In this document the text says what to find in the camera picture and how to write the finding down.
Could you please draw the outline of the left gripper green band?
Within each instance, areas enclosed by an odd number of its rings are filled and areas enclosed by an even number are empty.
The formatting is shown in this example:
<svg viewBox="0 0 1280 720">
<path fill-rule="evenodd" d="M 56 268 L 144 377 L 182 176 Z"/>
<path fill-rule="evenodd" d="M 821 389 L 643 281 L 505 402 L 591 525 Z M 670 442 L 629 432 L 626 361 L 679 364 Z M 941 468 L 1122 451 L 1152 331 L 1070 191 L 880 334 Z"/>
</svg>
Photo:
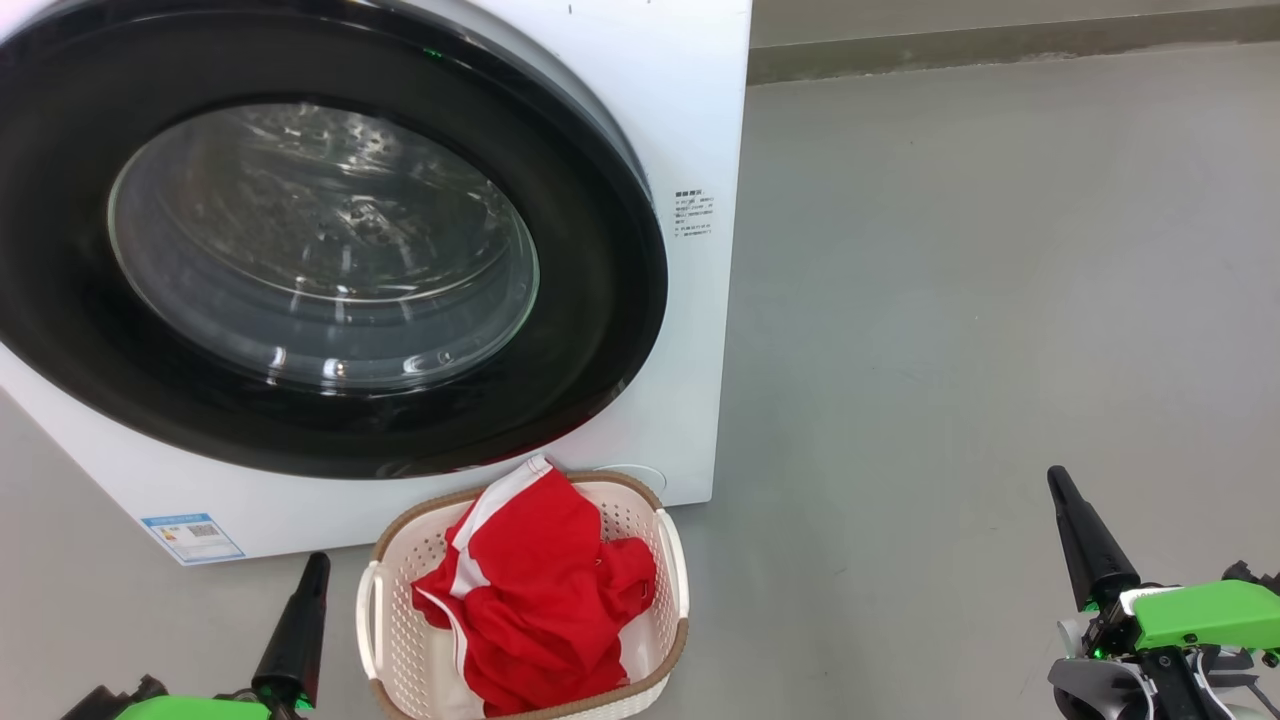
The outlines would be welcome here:
<svg viewBox="0 0 1280 720">
<path fill-rule="evenodd" d="M 316 706 L 332 561 L 311 553 L 253 674 L 259 702 L 161 694 L 115 720 L 270 720 L 266 706 Z"/>
</svg>

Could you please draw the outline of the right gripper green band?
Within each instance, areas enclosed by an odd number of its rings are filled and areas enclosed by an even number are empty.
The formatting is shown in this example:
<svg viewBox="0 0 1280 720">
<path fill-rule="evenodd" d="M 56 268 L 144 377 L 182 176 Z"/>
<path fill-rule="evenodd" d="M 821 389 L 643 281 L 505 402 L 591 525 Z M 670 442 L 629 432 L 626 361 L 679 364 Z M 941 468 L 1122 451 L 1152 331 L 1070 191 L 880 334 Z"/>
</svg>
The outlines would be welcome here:
<svg viewBox="0 0 1280 720">
<path fill-rule="evenodd" d="M 1066 468 L 1051 466 L 1047 482 L 1076 609 L 1100 609 L 1085 628 L 1087 659 L 1201 646 L 1280 653 L 1274 589 L 1244 580 L 1138 588 L 1140 575 Z"/>
</svg>

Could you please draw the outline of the red garment with white trim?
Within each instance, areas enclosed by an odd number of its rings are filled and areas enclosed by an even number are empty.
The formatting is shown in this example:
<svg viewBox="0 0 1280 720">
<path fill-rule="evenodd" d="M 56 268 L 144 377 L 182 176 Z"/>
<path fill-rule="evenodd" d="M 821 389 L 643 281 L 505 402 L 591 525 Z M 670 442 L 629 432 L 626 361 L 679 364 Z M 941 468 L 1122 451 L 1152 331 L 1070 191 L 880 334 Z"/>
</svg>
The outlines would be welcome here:
<svg viewBox="0 0 1280 720">
<path fill-rule="evenodd" d="M 621 688 L 623 628 L 648 611 L 658 566 L 637 538 L 608 541 L 599 509 L 544 457 L 490 484 L 445 533 L 413 607 L 454 637 L 454 666 L 500 717 Z"/>
</svg>

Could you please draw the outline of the black round glass washer door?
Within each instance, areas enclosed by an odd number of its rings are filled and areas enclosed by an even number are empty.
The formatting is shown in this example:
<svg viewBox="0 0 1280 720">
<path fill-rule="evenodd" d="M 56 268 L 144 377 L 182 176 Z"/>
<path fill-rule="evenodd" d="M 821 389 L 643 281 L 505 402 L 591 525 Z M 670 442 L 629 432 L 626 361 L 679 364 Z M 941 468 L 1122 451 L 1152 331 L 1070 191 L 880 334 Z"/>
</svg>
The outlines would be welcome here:
<svg viewBox="0 0 1280 720">
<path fill-rule="evenodd" d="M 297 477 L 532 451 L 639 373 L 666 243 L 572 76 L 413 0 L 67 0 L 0 38 L 0 345 Z"/>
</svg>

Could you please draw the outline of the cream perforated laundry basket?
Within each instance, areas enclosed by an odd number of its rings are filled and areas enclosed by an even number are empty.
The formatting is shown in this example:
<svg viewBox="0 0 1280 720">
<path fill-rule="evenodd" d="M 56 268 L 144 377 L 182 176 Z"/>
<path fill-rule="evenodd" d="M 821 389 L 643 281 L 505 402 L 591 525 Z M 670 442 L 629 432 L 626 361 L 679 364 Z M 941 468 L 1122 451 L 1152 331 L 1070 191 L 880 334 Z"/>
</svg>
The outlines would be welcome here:
<svg viewBox="0 0 1280 720">
<path fill-rule="evenodd" d="M 690 580 L 672 516 L 639 479 L 600 469 L 570 475 L 602 515 L 608 541 L 635 537 L 655 556 L 655 601 L 621 632 L 628 684 L 570 705 L 494 720 L 627 720 L 663 693 L 689 641 Z M 480 496 L 467 489 L 402 512 L 381 534 L 358 584 L 357 646 L 389 720 L 486 720 L 454 660 L 451 632 L 412 605 L 411 584 L 445 556 L 445 532 Z"/>
</svg>

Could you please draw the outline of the white front-load washing machine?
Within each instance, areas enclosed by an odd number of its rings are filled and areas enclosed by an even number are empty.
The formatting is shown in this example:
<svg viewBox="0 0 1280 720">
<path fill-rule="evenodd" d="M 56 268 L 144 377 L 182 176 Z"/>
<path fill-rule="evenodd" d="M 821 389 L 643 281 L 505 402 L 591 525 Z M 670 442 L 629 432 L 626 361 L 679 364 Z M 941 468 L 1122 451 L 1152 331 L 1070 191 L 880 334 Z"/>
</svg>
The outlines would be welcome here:
<svg viewBox="0 0 1280 720">
<path fill-rule="evenodd" d="M 65 1 L 0 0 L 0 38 Z M 548 445 L 367 480 L 260 471 L 172 447 L 97 414 L 0 345 L 0 395 L 157 544 L 142 518 L 201 512 L 246 559 L 366 544 L 410 506 L 486 486 L 539 455 L 568 470 L 621 470 L 662 503 L 712 497 L 751 0 L 413 1 L 517 38 L 607 110 L 639 160 L 666 243 L 655 343 L 612 402 Z"/>
</svg>

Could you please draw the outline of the blue energy label sticker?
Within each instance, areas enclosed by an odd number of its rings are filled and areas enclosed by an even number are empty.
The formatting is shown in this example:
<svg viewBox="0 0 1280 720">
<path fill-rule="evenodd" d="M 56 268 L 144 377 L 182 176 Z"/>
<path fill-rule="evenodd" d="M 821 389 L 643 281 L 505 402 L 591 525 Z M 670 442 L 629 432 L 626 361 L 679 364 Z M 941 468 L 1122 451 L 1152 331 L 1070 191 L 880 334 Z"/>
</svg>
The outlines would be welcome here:
<svg viewBox="0 0 1280 720">
<path fill-rule="evenodd" d="M 241 547 L 207 514 L 142 518 L 140 523 L 183 566 L 246 559 Z"/>
</svg>

